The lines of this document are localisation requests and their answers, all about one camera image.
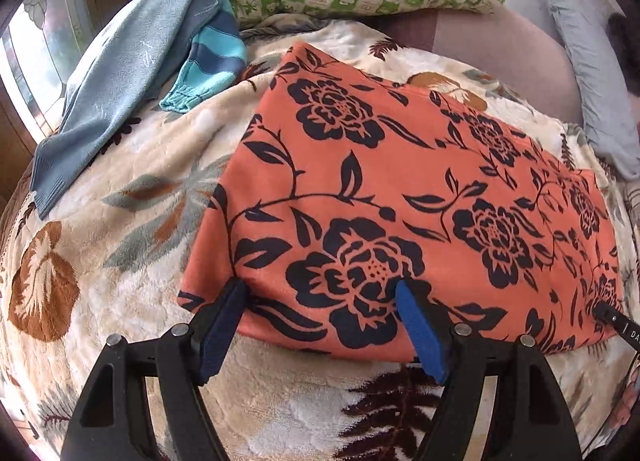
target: stained glass window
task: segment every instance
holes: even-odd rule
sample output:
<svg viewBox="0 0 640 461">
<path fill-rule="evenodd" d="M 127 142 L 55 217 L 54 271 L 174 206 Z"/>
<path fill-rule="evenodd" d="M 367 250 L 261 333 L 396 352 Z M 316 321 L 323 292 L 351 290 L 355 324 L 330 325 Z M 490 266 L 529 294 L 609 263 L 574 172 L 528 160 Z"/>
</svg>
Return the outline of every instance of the stained glass window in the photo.
<svg viewBox="0 0 640 461">
<path fill-rule="evenodd" d="M 60 126 L 66 83 L 93 34 L 86 0 L 24 0 L 2 34 L 0 76 L 36 142 Z"/>
</svg>

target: black cable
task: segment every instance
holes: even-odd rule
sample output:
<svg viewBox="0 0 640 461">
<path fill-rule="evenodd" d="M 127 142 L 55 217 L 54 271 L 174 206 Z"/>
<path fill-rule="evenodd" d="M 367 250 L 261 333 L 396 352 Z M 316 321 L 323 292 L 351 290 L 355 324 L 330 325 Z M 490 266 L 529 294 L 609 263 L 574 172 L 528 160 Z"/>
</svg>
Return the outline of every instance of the black cable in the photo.
<svg viewBox="0 0 640 461">
<path fill-rule="evenodd" d="M 626 371 L 626 375 L 623 378 L 623 380 L 628 380 L 629 375 L 631 374 L 631 369 L 634 367 L 634 364 L 636 363 L 636 360 L 638 359 L 638 356 L 640 356 L 640 353 L 636 353 L 633 357 L 633 360 L 631 360 L 631 364 L 629 365 L 629 368 Z M 625 384 L 625 386 L 623 387 L 622 391 L 620 392 L 620 395 L 618 396 L 618 400 L 615 402 L 615 404 L 613 405 L 613 409 L 615 409 L 618 404 L 620 403 L 620 400 L 622 399 L 622 395 L 625 394 L 625 389 L 626 386 L 628 385 Z M 602 430 L 604 429 L 604 426 L 607 424 L 607 421 L 609 420 L 609 416 L 607 416 L 604 420 L 604 422 L 602 423 L 602 425 L 600 425 L 600 428 L 598 429 L 598 431 L 596 432 L 596 434 L 591 438 L 591 441 L 589 441 L 589 444 L 584 447 L 583 451 L 582 451 L 582 455 L 584 456 L 584 453 L 587 452 L 587 450 L 589 449 L 589 447 L 591 446 L 591 444 L 593 444 L 593 442 L 596 440 L 596 438 L 602 433 Z"/>
</svg>

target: black flower print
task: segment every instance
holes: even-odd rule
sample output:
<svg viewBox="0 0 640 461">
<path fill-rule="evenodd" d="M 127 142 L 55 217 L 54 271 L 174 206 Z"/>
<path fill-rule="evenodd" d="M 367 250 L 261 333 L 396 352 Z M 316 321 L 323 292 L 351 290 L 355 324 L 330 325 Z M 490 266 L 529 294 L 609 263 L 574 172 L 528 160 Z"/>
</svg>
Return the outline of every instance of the black flower print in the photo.
<svg viewBox="0 0 640 461">
<path fill-rule="evenodd" d="M 506 137 L 497 121 L 483 114 L 465 114 L 465 121 L 469 124 L 471 135 L 480 143 L 486 145 L 489 152 L 503 165 L 513 167 L 515 158 L 520 152 L 511 140 Z"/>
<path fill-rule="evenodd" d="M 594 305 L 600 301 L 606 302 L 610 306 L 618 306 L 618 292 L 616 290 L 616 279 L 609 279 L 602 273 L 596 282 L 596 297 Z"/>
<path fill-rule="evenodd" d="M 533 266 L 515 217 L 502 206 L 496 209 L 478 198 L 472 210 L 457 210 L 453 222 L 454 235 L 482 254 L 482 264 L 494 287 L 502 289 L 517 284 L 518 268 Z"/>
<path fill-rule="evenodd" d="M 571 199 L 574 210 L 580 216 L 580 228 L 582 229 L 584 238 L 588 239 L 594 232 L 599 232 L 600 217 L 598 216 L 598 212 L 595 206 L 593 206 L 591 199 L 582 192 L 577 184 L 571 185 L 569 198 Z"/>
<path fill-rule="evenodd" d="M 287 91 L 297 104 L 304 105 L 296 119 L 313 139 L 344 136 L 354 143 L 376 148 L 385 138 L 371 106 L 332 80 L 312 82 L 300 78 Z"/>
<path fill-rule="evenodd" d="M 423 274 L 420 247 L 386 235 L 370 219 L 354 218 L 333 219 L 322 249 L 287 268 L 296 300 L 306 307 L 334 308 L 329 322 L 348 348 L 391 342 L 398 332 L 396 282 Z"/>
</svg>

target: black clamp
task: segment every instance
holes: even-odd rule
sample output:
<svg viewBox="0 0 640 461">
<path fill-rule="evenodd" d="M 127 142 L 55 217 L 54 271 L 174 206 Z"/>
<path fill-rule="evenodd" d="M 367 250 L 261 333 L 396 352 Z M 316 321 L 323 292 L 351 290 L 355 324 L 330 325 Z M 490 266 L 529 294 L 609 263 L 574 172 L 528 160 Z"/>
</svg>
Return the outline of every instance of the black clamp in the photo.
<svg viewBox="0 0 640 461">
<path fill-rule="evenodd" d="M 158 377 L 180 461 L 228 461 L 198 386 L 216 375 L 248 297 L 246 284 L 226 283 L 189 324 L 155 340 L 107 338 L 69 421 L 62 461 L 160 461 L 145 377 Z"/>
<path fill-rule="evenodd" d="M 529 335 L 505 343 L 453 325 L 431 304 L 424 283 L 401 281 L 398 311 L 422 366 L 445 385 L 414 461 L 462 461 L 484 378 L 498 376 L 482 461 L 582 459 L 571 415 L 545 357 Z M 169 431 L 180 461 L 228 461 L 198 386 L 218 373 L 248 299 L 229 280 L 213 304 L 162 337 L 129 344 L 110 335 L 69 422 L 61 461 L 159 461 L 145 377 L 158 377 Z"/>
<path fill-rule="evenodd" d="M 482 338 L 467 323 L 454 325 L 446 307 L 427 295 L 424 282 L 406 280 L 396 287 L 398 311 L 422 367 L 445 383 L 433 430 L 414 461 L 464 459 L 484 378 L 491 376 L 498 381 L 482 461 L 581 460 L 571 414 L 535 340 Z"/>
<path fill-rule="evenodd" d="M 593 316 L 613 327 L 624 341 L 640 353 L 640 326 L 613 306 L 598 302 L 593 307 Z"/>
</svg>

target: cream blanket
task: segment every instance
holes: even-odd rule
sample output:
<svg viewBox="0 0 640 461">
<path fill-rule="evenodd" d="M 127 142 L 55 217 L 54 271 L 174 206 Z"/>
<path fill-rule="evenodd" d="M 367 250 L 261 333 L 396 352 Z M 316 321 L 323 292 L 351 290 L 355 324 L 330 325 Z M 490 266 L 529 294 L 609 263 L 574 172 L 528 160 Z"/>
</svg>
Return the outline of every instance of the cream blanket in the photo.
<svg viewBox="0 0 640 461">
<path fill-rule="evenodd" d="M 181 116 L 161 111 L 157 102 L 145 105 L 45 220 L 30 194 L 13 224 L 0 260 L 0 365 L 27 417 L 57 451 L 110 333 L 139 341 L 190 319 L 175 297 L 207 199 L 294 40 L 368 73 L 448 92 L 519 127 L 565 163 L 594 170 L 616 231 L 626 311 L 640 319 L 638 228 L 621 186 L 580 128 L 542 115 L 478 70 L 398 47 L 357 22 L 275 41 L 255 38 L 252 64 L 237 85 Z M 615 337 L 548 358 L 583 447 L 612 410 L 632 357 Z M 468 459 L 479 458 L 494 389 L 487 384 L 470 447 L 475 455 Z M 157 383 L 149 393 L 159 446 L 173 458 Z M 278 461 L 375 453 L 382 459 L 385 452 L 385 459 L 410 458 L 430 429 L 440 394 L 418 365 L 335 360 L 242 336 L 202 390 L 232 459 Z M 592 447 L 612 431 L 605 427 Z"/>
</svg>

